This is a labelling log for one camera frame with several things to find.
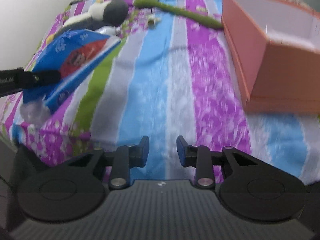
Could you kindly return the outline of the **orange cardboard box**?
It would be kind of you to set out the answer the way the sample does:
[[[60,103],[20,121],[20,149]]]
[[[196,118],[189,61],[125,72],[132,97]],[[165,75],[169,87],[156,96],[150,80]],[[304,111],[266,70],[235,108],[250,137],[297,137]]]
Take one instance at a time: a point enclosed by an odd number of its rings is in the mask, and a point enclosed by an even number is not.
[[[222,0],[247,113],[319,113],[319,13],[286,0]]]

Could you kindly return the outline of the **clear plastic bag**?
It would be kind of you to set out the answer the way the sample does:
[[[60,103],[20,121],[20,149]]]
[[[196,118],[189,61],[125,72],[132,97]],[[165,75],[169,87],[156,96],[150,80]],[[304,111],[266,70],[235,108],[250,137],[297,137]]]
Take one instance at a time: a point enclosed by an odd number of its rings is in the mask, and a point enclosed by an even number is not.
[[[37,100],[23,103],[20,107],[20,115],[25,122],[42,126],[51,117],[51,112],[42,100]]]

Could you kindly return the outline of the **green long massage stick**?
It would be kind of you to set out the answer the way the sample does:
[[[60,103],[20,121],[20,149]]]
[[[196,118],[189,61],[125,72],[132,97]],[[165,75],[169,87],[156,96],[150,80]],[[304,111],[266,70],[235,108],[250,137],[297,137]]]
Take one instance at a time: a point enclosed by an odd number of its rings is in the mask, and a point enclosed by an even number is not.
[[[223,24],[212,17],[204,16],[204,15],[201,15],[189,10],[185,10],[173,5],[168,5],[168,4],[159,2],[158,0],[135,0],[133,5],[138,9],[158,8],[158,9],[161,9],[162,11],[166,11],[177,16],[186,17],[188,19],[191,19],[211,29],[216,29],[216,30],[223,29]]]

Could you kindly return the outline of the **blue plastic snack bag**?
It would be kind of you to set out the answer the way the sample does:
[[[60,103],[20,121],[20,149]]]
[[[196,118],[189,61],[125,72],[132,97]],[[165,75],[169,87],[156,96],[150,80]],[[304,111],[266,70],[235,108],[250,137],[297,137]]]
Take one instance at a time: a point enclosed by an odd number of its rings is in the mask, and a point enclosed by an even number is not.
[[[41,52],[31,72],[57,70],[61,80],[53,85],[24,89],[23,103],[40,102],[50,114],[55,113],[120,42],[116,35],[87,29],[67,31],[55,38]]]

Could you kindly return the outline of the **white spray can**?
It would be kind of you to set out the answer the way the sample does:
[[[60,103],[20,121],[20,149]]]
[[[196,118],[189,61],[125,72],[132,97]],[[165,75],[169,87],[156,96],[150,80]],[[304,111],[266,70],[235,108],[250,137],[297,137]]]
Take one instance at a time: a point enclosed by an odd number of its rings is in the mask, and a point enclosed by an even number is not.
[[[104,34],[104,35],[120,36],[120,29],[113,26],[104,26],[97,29],[95,32]]]

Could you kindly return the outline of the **large penguin plush toy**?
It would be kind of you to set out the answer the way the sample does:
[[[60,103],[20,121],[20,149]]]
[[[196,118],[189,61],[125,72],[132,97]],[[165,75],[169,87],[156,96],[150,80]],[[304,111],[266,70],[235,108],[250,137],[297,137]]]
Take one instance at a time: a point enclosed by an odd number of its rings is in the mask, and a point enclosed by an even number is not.
[[[129,5],[124,0],[96,1],[83,14],[75,15],[65,21],[63,26],[46,39],[46,44],[69,30],[88,29],[96,31],[104,26],[119,28],[127,18]]]

